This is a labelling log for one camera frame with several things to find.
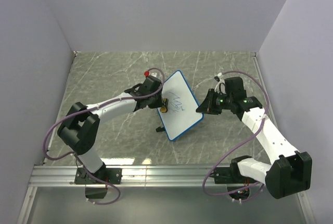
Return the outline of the yellow bone-shaped whiteboard eraser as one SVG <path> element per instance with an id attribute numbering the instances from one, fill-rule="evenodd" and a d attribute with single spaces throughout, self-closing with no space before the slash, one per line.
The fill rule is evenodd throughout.
<path id="1" fill-rule="evenodd" d="M 159 112 L 167 113 L 168 112 L 168 103 L 169 103 L 169 100 L 167 98 L 163 98 L 162 99 L 162 106 L 159 109 Z"/>

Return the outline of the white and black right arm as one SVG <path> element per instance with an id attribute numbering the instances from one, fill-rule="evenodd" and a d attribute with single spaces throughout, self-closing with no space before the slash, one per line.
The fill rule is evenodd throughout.
<path id="1" fill-rule="evenodd" d="M 232 159 L 227 172 L 214 168 L 209 176 L 216 184 L 226 180 L 233 183 L 261 182 L 271 196 L 279 199 L 301 191 L 311 185 L 312 158 L 308 152 L 300 152 L 275 127 L 260 101 L 245 91 L 218 93 L 209 89 L 197 108 L 198 113 L 219 115 L 230 110 L 254 134 L 270 160 L 268 164 L 249 155 Z"/>

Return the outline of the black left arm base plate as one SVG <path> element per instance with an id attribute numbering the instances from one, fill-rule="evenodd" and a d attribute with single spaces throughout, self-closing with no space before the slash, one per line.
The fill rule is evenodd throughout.
<path id="1" fill-rule="evenodd" d="M 122 169 L 121 168 L 105 168 L 102 172 L 97 172 L 92 174 L 94 177 L 99 180 L 109 182 L 111 184 L 120 184 L 122 178 Z M 84 168 L 78 168 L 76 170 L 74 184 L 100 184 L 99 181 L 96 181 Z"/>

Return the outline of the blue-framed small whiteboard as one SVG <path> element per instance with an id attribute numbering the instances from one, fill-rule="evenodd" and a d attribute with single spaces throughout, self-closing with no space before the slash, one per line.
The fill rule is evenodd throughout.
<path id="1" fill-rule="evenodd" d="M 162 113 L 158 109 L 157 112 L 170 141 L 175 141 L 203 120 L 204 115 L 196 112 L 199 103 L 180 70 L 166 79 L 162 97 L 168 99 L 168 111 Z"/>

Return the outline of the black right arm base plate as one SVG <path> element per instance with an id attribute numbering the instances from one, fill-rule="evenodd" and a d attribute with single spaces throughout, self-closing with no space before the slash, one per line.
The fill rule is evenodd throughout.
<path id="1" fill-rule="evenodd" d="M 214 179 L 215 184 L 241 184 L 245 182 L 244 176 L 233 166 L 217 167 L 210 173 L 209 177 Z"/>

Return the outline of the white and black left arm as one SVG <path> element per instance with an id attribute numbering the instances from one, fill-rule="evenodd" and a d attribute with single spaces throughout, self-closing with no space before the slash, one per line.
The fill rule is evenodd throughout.
<path id="1" fill-rule="evenodd" d="M 145 107 L 162 107 L 162 88 L 160 85 L 156 91 L 150 91 L 145 85 L 137 84 L 104 102 L 91 105 L 78 102 L 72 105 L 58 128 L 57 135 L 86 168 L 89 180 L 100 183 L 107 179 L 106 165 L 94 148 L 99 126 L 115 117 Z"/>

